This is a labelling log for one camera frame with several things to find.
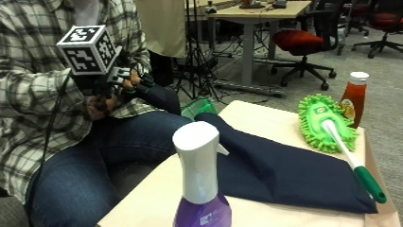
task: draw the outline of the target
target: table leg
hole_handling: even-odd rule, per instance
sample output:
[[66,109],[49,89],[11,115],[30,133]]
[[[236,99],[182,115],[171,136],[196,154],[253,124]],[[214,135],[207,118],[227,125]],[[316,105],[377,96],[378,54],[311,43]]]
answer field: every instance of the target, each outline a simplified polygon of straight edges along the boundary
[[243,60],[242,60],[242,85],[251,85],[252,72],[252,52],[253,52],[253,37],[252,24],[244,24],[243,27]]
[[211,53],[215,50],[215,19],[212,17],[207,18],[207,32],[208,32],[208,48]]
[[267,50],[267,59],[275,59],[275,43],[272,41],[272,35],[277,32],[277,21],[269,21],[269,39],[268,39],[268,50]]

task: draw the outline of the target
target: hand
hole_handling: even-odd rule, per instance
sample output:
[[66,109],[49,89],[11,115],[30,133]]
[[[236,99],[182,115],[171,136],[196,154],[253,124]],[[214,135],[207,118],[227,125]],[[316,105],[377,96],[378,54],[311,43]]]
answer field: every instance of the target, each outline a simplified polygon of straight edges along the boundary
[[111,95],[110,98],[105,98],[103,96],[90,96],[89,100],[86,101],[86,111],[90,120],[99,120],[109,115],[114,108],[115,102],[115,95]]
[[140,78],[138,77],[136,72],[130,71],[130,79],[123,80],[123,89],[127,91],[134,90],[136,84],[139,84]]

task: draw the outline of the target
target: navy blue cloth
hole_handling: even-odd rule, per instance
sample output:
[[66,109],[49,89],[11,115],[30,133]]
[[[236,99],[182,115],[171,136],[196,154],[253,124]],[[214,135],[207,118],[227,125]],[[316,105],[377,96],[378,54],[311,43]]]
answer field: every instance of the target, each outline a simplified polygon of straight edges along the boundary
[[219,142],[228,151],[227,156],[218,154],[216,158],[218,186],[224,195],[359,214],[377,213],[375,201],[345,161],[236,131],[212,113],[199,113],[195,120],[215,126]]

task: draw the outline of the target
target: chair wheel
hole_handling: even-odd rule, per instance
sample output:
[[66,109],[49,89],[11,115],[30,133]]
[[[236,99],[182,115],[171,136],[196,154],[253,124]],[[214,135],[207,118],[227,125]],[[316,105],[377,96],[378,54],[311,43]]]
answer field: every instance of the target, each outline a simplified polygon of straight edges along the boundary
[[335,78],[336,76],[337,76],[337,74],[333,71],[328,73],[329,78]]
[[327,90],[328,90],[328,84],[327,84],[327,83],[323,83],[323,84],[320,85],[320,89],[321,89],[323,91],[327,91]]
[[287,87],[288,83],[285,81],[280,81],[279,86]]
[[272,69],[269,70],[271,74],[276,74],[276,68],[272,67]]

